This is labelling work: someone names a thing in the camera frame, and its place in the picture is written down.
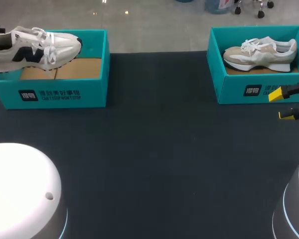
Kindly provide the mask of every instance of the dark tablecloth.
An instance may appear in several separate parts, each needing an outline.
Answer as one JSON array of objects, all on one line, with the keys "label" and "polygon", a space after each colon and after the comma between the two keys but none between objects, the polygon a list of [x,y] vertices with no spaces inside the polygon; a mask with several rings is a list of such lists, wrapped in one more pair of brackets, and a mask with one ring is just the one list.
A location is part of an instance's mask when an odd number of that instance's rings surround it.
[{"label": "dark tablecloth", "polygon": [[107,105],[0,103],[0,142],[58,168],[72,238],[273,238],[299,164],[299,121],[278,119],[290,105],[218,105],[206,52],[112,54]]}]

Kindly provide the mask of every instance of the chair wheel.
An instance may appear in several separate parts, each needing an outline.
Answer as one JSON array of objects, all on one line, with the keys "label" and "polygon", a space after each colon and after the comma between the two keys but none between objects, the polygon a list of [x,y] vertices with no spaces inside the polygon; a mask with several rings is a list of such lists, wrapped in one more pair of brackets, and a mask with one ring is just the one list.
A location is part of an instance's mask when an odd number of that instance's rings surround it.
[{"label": "chair wheel", "polygon": [[274,2],[273,1],[267,2],[267,7],[268,8],[273,8],[274,7]]},{"label": "chair wheel", "polygon": [[239,15],[240,13],[241,13],[241,9],[240,9],[240,7],[238,6],[238,7],[236,7],[236,9],[235,9],[235,14]]},{"label": "chair wheel", "polygon": [[258,12],[258,18],[263,18],[265,16],[265,13],[263,11]]}]

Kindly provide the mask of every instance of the white shoelace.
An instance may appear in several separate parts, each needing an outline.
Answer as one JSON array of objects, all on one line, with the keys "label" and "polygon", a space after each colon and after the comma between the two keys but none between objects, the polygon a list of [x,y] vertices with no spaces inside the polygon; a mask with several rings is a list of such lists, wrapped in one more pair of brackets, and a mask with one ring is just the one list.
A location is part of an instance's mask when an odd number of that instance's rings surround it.
[{"label": "white shoelace", "polygon": [[256,44],[254,41],[258,40],[257,38],[251,39],[251,40],[246,40],[240,47],[242,52],[249,52],[249,56],[251,57],[251,53],[254,52],[255,50],[261,50],[262,47],[269,46],[270,44],[262,44],[259,45],[259,42]]},{"label": "white shoelace", "polygon": [[38,43],[32,43],[32,45],[37,49],[43,50],[44,66],[47,71],[48,64],[54,65],[56,62],[57,51],[54,47],[54,34],[37,27],[32,28],[32,31],[37,33],[40,39]]}]

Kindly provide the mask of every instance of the sneaker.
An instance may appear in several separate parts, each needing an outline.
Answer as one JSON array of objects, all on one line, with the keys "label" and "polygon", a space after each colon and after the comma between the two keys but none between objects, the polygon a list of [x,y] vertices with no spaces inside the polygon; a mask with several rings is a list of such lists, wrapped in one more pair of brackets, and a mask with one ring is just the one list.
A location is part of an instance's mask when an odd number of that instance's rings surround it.
[{"label": "sneaker", "polygon": [[280,42],[267,36],[263,39],[246,40],[241,47],[228,48],[224,53],[224,60],[241,71],[264,66],[274,71],[288,72],[296,54],[296,40]]},{"label": "sneaker", "polygon": [[18,26],[0,34],[0,72],[31,66],[52,70],[76,58],[81,46],[82,41],[72,34]]}]

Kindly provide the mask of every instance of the black n logo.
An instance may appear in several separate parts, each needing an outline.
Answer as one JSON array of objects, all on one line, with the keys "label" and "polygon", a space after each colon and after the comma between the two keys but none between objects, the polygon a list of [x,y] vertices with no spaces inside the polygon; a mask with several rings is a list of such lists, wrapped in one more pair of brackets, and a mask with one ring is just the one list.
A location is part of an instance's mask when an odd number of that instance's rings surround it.
[{"label": "black n logo", "polygon": [[20,62],[24,58],[27,62],[36,62],[39,63],[43,56],[43,50],[37,49],[35,54],[33,54],[32,47],[30,46],[23,46],[20,47],[12,61]]}]

